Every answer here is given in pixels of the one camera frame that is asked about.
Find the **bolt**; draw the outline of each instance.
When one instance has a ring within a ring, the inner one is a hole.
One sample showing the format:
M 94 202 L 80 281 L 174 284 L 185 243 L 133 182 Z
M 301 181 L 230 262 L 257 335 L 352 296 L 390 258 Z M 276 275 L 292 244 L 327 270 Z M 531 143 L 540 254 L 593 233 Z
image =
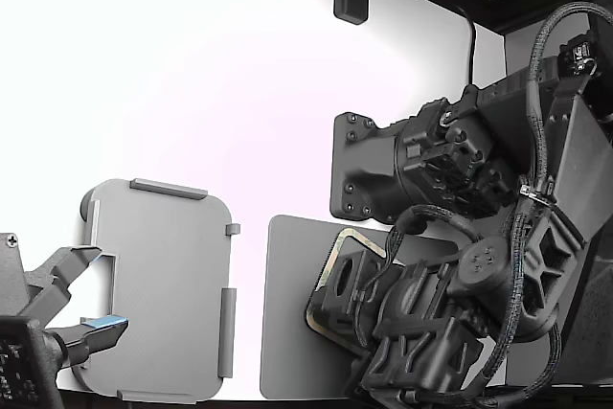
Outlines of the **bolt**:
M 7 246 L 10 248 L 16 248 L 18 244 L 17 236 L 15 234 L 10 234 L 7 236 Z
M 451 112 L 445 112 L 444 114 L 442 114 L 441 119 L 439 120 L 439 125 L 443 128 L 447 128 L 447 121 L 449 120 L 449 118 L 451 118 Z

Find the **robotic arm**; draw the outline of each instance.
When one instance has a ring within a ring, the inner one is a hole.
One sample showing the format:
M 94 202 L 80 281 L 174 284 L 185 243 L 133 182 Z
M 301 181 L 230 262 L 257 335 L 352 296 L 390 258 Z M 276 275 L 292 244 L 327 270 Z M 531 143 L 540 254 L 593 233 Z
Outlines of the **robotic arm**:
M 355 353 L 351 395 L 389 409 L 503 407 L 551 381 L 560 295 L 613 216 L 609 51 L 590 32 L 542 59 L 551 29 L 578 11 L 613 24 L 594 4 L 564 6 L 519 73 L 483 90 L 469 85 L 458 102 L 430 102 L 386 128 L 357 114 L 336 118 L 332 215 L 393 224 L 385 248 L 357 232 L 339 236 L 306 309 L 312 329 Z M 498 235 L 473 226 L 505 208 Z M 395 261 L 403 236 L 433 219 L 470 243 L 445 260 Z M 347 237 L 363 251 L 345 254 Z M 545 334 L 551 352 L 540 379 L 486 397 L 510 344 Z M 496 347 L 461 390 L 487 336 Z
M 0 409 L 63 409 L 56 386 L 61 369 L 115 347 L 126 318 L 109 315 L 70 328 L 45 329 L 68 304 L 68 287 L 102 251 L 60 248 L 24 272 L 14 234 L 0 235 Z

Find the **gray plastic tray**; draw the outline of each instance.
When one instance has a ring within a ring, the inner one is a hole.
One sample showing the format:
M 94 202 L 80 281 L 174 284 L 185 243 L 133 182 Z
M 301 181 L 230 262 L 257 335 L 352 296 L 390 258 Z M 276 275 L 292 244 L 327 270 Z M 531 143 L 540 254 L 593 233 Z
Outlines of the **gray plastic tray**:
M 206 191 L 109 180 L 81 204 L 85 241 L 113 258 L 110 313 L 129 327 L 114 349 L 73 368 L 90 391 L 194 404 L 232 376 L 236 291 L 228 289 L 230 212 Z
M 270 222 L 260 380 L 267 399 L 344 397 L 354 356 L 310 329 L 305 308 L 334 240 L 348 228 L 385 246 L 383 231 L 293 216 L 276 216 Z M 407 263 L 457 250 L 451 241 L 407 236 L 397 260 Z

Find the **white backdrop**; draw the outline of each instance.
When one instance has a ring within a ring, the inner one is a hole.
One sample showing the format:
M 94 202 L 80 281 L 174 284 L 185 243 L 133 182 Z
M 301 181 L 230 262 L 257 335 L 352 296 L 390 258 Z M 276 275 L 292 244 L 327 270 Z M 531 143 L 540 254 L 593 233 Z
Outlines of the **white backdrop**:
M 235 377 L 259 399 L 267 226 L 332 220 L 332 122 L 379 126 L 465 85 L 469 30 L 423 0 L 371 0 L 362 26 L 332 0 L 0 0 L 0 229 L 26 269 L 81 243 L 79 203 L 109 178 L 206 189 L 230 208 L 238 289 Z M 476 83 L 505 76 L 503 37 L 479 28 Z M 52 325 L 106 313 L 102 263 Z M 62 372 L 62 388 L 77 389 Z

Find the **black cable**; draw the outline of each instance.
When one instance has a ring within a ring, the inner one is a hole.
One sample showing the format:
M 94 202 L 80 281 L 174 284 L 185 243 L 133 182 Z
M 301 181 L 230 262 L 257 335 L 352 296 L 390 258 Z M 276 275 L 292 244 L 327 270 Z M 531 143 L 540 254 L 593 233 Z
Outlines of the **black cable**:
M 475 48 L 477 45 L 477 28 L 474 21 L 470 18 L 470 15 L 459 5 L 455 6 L 456 9 L 462 14 L 462 16 L 468 22 L 470 26 L 470 49 L 468 52 L 468 84 L 472 85 L 475 72 Z

